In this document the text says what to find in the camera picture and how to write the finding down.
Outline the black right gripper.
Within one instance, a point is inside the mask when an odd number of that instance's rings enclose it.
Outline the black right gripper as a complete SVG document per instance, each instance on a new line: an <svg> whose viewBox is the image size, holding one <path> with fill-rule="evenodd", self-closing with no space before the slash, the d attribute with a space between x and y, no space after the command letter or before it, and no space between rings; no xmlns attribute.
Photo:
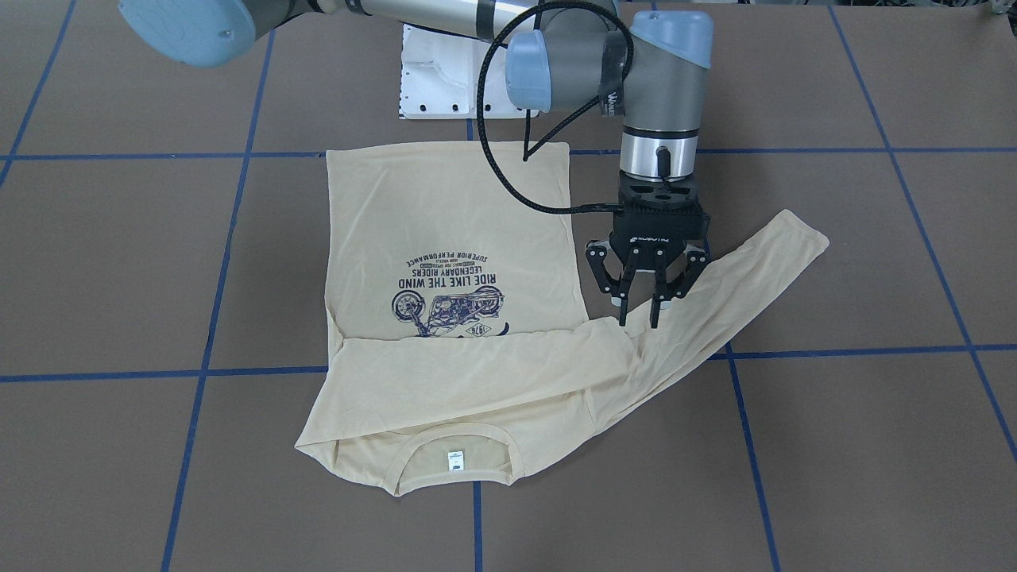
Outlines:
<svg viewBox="0 0 1017 572"><path fill-rule="evenodd" d="M698 202L693 176L647 180L621 175L620 204L613 232L602 242L588 242L585 254L599 291L620 305L622 327L636 272L654 275L649 321L657 329L662 304L686 296L709 264L696 242L705 239L710 217Z"/></svg>

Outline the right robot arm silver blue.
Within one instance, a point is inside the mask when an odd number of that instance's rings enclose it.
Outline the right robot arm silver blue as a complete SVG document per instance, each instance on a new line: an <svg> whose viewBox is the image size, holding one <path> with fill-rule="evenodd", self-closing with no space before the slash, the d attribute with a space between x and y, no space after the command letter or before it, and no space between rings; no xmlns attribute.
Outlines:
<svg viewBox="0 0 1017 572"><path fill-rule="evenodd" d="M715 25L701 11L642 11L621 20L615 1L120 1L149 47L194 68L217 68L303 14L352 14L404 28L402 102L407 118L473 113L486 160L513 198L533 210L494 159L485 114L567 112L529 158L592 109L621 117L616 203L573 207L611 213L613 232L590 242L601 291L629 314L633 279L654 275L649 319L690 294L709 258L698 243L710 218L694 180Z"/></svg>

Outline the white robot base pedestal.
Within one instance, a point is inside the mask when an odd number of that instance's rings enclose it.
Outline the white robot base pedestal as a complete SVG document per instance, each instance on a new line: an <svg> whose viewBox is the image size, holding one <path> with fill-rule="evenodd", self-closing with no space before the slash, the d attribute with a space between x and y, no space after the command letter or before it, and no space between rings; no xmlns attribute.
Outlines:
<svg viewBox="0 0 1017 572"><path fill-rule="evenodd" d="M476 116L477 79L489 44L402 25L399 117L451 120Z"/></svg>

